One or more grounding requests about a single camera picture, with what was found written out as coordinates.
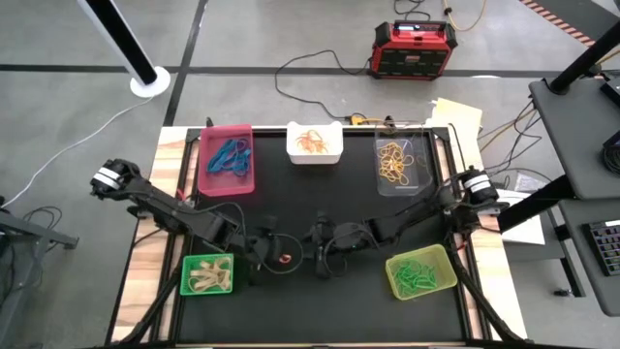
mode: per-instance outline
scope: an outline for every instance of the gray concrete floor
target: gray concrete floor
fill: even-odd
[[[478,10],[463,0],[450,3],[462,23]],[[155,64],[180,63],[198,0],[117,4]],[[419,9],[439,18],[441,4],[427,0]],[[370,53],[373,28],[394,19],[390,0],[210,0],[192,65],[277,67],[294,56],[333,48],[345,66],[356,67]],[[585,50],[517,0],[489,1],[480,25],[459,33],[458,40],[450,69],[559,71]],[[0,42],[0,64],[119,64],[74,0],[2,2]],[[299,66],[335,65],[328,57],[317,57]],[[484,110],[482,124],[488,130],[516,117],[528,102],[527,84],[533,80],[284,76],[281,87],[320,99],[335,113],[361,111],[417,121],[430,116],[431,100],[448,98]],[[137,103],[128,82],[125,74],[0,72],[0,194],[11,197],[49,156]],[[88,181],[115,157],[134,161],[149,173],[170,95],[171,89],[57,159],[11,206],[21,215],[37,206],[57,205],[65,213],[58,229],[80,237],[77,250],[57,249],[46,258],[45,278],[28,303],[19,343],[71,348],[103,342],[136,221],[125,205],[90,197]],[[316,106],[278,95],[272,76],[190,75],[174,125],[203,125],[207,116],[219,124],[328,121]],[[532,131],[544,140],[513,165],[560,175],[542,124]],[[509,131],[489,147],[482,154],[485,165],[501,162],[514,137]],[[593,296],[584,301],[548,295],[549,288],[564,280],[561,268],[551,262],[511,267],[530,337],[553,344],[613,346],[612,333],[584,330],[599,323],[617,329],[618,323],[603,316]]]

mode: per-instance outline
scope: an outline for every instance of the paper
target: paper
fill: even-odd
[[[481,152],[479,151],[477,140],[481,120],[481,110],[443,98],[437,99],[432,117],[426,120],[427,126],[430,127],[448,127],[450,145],[452,147],[452,154],[454,154],[454,164],[459,172],[463,172],[466,169],[463,169],[454,130],[448,124],[454,125],[454,129],[458,132],[465,165],[467,167],[473,165],[477,169],[482,169]]]
[[[500,195],[498,202],[508,203],[511,206],[530,196],[527,193],[519,193],[510,190],[498,189]],[[535,216],[518,226],[502,233],[502,240],[544,244],[543,226],[541,225],[541,217]]]

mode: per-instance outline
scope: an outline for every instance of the pole base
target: pole base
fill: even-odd
[[[132,79],[129,83],[132,92],[141,98],[151,98],[164,93],[171,85],[171,75],[162,67],[155,67],[155,73],[157,79],[148,85],[142,85],[136,79]]]

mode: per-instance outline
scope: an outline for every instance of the blue rubber band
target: blue rubber band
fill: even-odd
[[[245,176],[250,169],[250,143],[246,139],[226,140],[222,147],[209,160],[206,171],[217,174],[232,171],[235,175]]]

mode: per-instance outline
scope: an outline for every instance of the white cable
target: white cable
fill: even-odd
[[[65,151],[67,151],[67,150],[71,150],[71,149],[75,148],[76,146],[78,146],[78,145],[80,145],[80,144],[82,144],[82,143],[84,143],[84,142],[86,142],[86,141],[90,140],[91,138],[93,138],[93,137],[97,136],[97,134],[99,134],[99,133],[100,133],[100,132],[102,132],[102,131],[106,128],[106,127],[108,127],[108,125],[110,125],[110,124],[111,124],[111,122],[112,122],[112,121],[114,121],[114,120],[115,120],[118,116],[120,116],[120,115],[122,115],[122,114],[124,114],[124,113],[126,113],[126,112],[128,112],[128,111],[131,111],[131,110],[133,110],[133,109],[135,109],[135,108],[137,108],[137,107],[139,107],[139,106],[143,106],[143,105],[147,104],[148,102],[150,102],[152,99],[153,99],[153,97],[151,97],[151,98],[147,99],[147,100],[146,100],[146,101],[144,101],[144,102],[140,102],[140,103],[138,103],[138,104],[136,104],[136,105],[134,105],[134,106],[131,106],[131,107],[129,107],[128,109],[126,109],[126,110],[124,110],[124,111],[120,111],[120,112],[118,112],[115,116],[113,116],[110,120],[108,120],[108,122],[106,122],[106,123],[104,124],[104,126],[100,127],[100,128],[99,128],[99,130],[97,130],[97,131],[93,132],[90,136],[87,136],[86,138],[82,139],[81,141],[77,141],[77,142],[75,142],[75,143],[73,143],[73,144],[71,144],[71,145],[67,146],[66,148],[64,148],[64,149],[62,149],[62,150],[60,150],[60,151],[58,151],[58,152],[56,153],[56,155],[54,155],[54,156],[52,156],[51,158],[49,158],[49,160],[47,160],[47,162],[46,162],[43,166],[41,166],[41,168],[40,168],[38,171],[36,171],[36,172],[32,175],[32,177],[30,178],[30,181],[28,182],[28,184],[26,184],[26,186],[25,186],[23,189],[21,189],[21,191],[20,191],[19,193],[17,193],[17,194],[16,194],[16,195],[15,195],[12,199],[10,199],[10,200],[8,200],[6,203],[4,203],[4,204],[2,205],[2,207],[0,207],[0,208],[5,208],[6,206],[8,206],[8,205],[12,204],[15,200],[19,199],[19,197],[20,197],[20,196],[22,196],[22,195],[23,195],[26,191],[28,191],[28,189],[30,189],[30,186],[32,185],[32,183],[35,181],[35,178],[37,177],[37,175],[39,175],[39,174],[40,174],[43,170],[45,170],[45,169],[46,169],[46,167],[47,167],[49,164],[51,164],[54,160],[56,160],[56,158],[57,158],[58,156],[62,155]]]

